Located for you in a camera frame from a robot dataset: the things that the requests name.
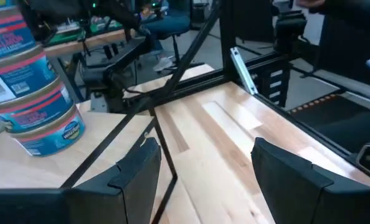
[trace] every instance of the chair backrest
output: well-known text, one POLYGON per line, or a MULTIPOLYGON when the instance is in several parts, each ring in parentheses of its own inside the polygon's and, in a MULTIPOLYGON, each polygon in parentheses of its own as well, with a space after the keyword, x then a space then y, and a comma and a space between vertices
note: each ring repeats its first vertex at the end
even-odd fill
POLYGON ((167 0, 170 4, 170 9, 181 12, 190 12, 192 8, 192 0, 167 0))

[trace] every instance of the office chair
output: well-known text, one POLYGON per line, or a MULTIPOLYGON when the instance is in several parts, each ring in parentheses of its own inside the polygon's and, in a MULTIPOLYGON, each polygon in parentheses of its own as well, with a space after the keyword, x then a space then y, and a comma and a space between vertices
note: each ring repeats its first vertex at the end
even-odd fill
MULTIPOLYGON (((192 10, 192 5, 193 5, 193 2, 192 1, 178 1, 178 0, 169 0, 169 5, 170 5, 170 9, 169 9, 169 15, 170 16, 188 16, 188 17, 191 17, 191 10, 192 10)), ((176 38, 175 37, 179 37, 181 34, 184 34, 188 31, 191 30, 191 23, 189 23, 189 27, 187 29, 184 29, 184 30, 181 30, 181 31, 177 31, 177 32, 172 32, 172 33, 168 33, 168 34, 161 34, 161 35, 158 35, 158 39, 159 40, 166 40, 170 37, 173 38, 173 47, 174 47, 174 57, 175 57, 175 61, 174 61, 174 65, 169 67, 169 68, 166 68, 165 70, 172 70, 174 71, 175 69, 177 69, 177 66, 179 64, 179 62, 181 61, 181 58, 179 56, 179 50, 178 50, 178 45, 177 45, 177 41, 176 41, 176 38)), ((199 62, 199 63, 191 63, 189 65, 189 68, 193 68, 193 67, 197 67, 197 66, 200 66, 200 65, 204 65, 204 62, 199 62)))

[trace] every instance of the wild salmon can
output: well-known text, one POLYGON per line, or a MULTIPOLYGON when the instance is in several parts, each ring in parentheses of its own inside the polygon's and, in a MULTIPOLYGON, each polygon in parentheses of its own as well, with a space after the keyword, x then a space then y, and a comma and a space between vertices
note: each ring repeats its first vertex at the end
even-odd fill
POLYGON ((26 133, 10 133, 32 156, 48 156, 68 148, 85 131, 84 122, 73 105, 62 117, 26 133))
POLYGON ((22 133, 63 116, 72 106, 65 85, 57 78, 33 94, 0 103, 0 119, 10 132, 22 133))
POLYGON ((16 6, 0 9, 0 58, 36 46, 36 41, 16 6))
POLYGON ((56 78, 41 45, 0 59, 0 103, 39 91, 56 78))

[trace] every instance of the red stripe label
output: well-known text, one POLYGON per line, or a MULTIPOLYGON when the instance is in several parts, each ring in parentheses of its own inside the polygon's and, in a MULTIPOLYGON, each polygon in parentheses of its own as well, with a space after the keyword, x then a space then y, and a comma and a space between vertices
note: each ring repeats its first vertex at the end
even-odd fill
POLYGON ((58 93, 56 96, 52 97, 52 99, 49 99, 49 100, 43 102, 42 104, 40 104, 36 107, 33 107, 31 109, 22 111, 22 112, 17 113, 17 114, 12 114, 11 116, 15 118, 15 117, 22 116, 22 115, 25 115, 25 114, 28 114, 28 113, 31 113, 31 112, 38 111, 39 109, 45 108, 46 106, 50 105, 51 103, 57 101, 61 96, 62 96, 62 94, 58 93))
POLYGON ((1 24, 7 24, 7 23, 10 23, 10 22, 16 22, 16 21, 19 21, 19 20, 23 20, 23 17, 20 14, 15 15, 15 16, 11 16, 11 17, 2 18, 2 19, 0 19, 0 25, 1 24))
POLYGON ((15 107, 12 107, 12 108, 9 108, 9 109, 0 110, 0 114, 2 114, 2 113, 10 113, 10 112, 13 112, 13 111, 21 110, 21 109, 24 109, 24 108, 28 108, 28 107, 36 104, 36 103, 40 103, 41 101, 48 99, 53 94, 55 94, 56 92, 60 91, 60 89, 62 88, 62 86, 63 86, 63 83, 61 83, 58 87, 56 87, 51 92, 49 92, 49 93, 41 96, 40 98, 38 98, 38 99, 36 99, 36 100, 34 100, 34 101, 30 102, 30 103, 27 103, 27 104, 24 104, 24 105, 15 106, 15 107))
POLYGON ((54 134, 56 133, 58 130, 64 128, 66 125, 68 125, 71 121, 74 120, 74 118, 76 117, 77 113, 73 114, 73 116, 71 118, 69 118, 64 124, 60 125, 58 128, 55 128, 53 130, 50 130, 48 131, 47 133, 45 134, 40 134, 38 136, 34 136, 34 137, 30 137, 30 138, 25 138, 25 139, 17 139, 19 140, 19 142, 27 142, 27 141, 33 141, 33 140, 38 140, 38 139, 41 139, 41 138, 44 138, 50 134, 54 134))
POLYGON ((45 56, 45 52, 42 52, 41 54, 36 55, 36 56, 34 56, 32 58, 29 58, 27 60, 23 60, 23 61, 21 61, 19 63, 13 64, 13 65, 10 65, 10 66, 6 66, 4 68, 0 68, 0 75, 2 75, 4 73, 7 73, 7 72, 10 72, 10 71, 13 71, 15 69, 24 67, 24 66, 29 65, 31 63, 34 63, 38 59, 42 58, 43 56, 45 56))
POLYGON ((25 27, 27 27, 25 22, 15 24, 15 25, 11 25, 11 26, 7 26, 7 27, 2 27, 2 28, 0 28, 0 34, 6 33, 6 32, 9 32, 9 31, 15 31, 15 30, 25 28, 25 27))

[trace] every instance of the black rod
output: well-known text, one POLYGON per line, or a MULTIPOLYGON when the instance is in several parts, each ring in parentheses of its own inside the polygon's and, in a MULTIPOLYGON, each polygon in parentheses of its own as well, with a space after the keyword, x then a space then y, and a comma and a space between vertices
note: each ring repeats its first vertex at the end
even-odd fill
POLYGON ((85 171, 98 159, 100 154, 110 145, 117 135, 125 128, 125 126, 140 112, 145 105, 150 104, 151 98, 143 98, 131 111, 126 115, 106 138, 91 152, 91 154, 77 167, 77 169, 67 178, 60 188, 71 188, 83 176, 85 171))
POLYGON ((177 87, 179 81, 181 80, 181 77, 184 75, 184 72, 188 69, 193 58, 195 57, 200 47, 202 46, 204 40, 209 35, 210 30, 213 28, 214 24, 218 20, 221 14, 221 1, 222 0, 215 0, 213 2, 212 4, 213 10, 211 12, 209 19, 203 25, 202 29, 200 30, 196 38, 193 40, 191 46, 189 47, 185 55, 182 57, 178 65, 178 68, 174 72, 174 75, 167 81, 167 83, 163 87, 163 90, 161 92, 162 96, 169 95, 177 87))
POLYGON ((220 37, 222 68, 224 69, 225 75, 231 80, 236 80, 239 75, 237 74, 237 70, 230 56, 230 49, 236 46, 234 1, 224 0, 221 8, 220 37))

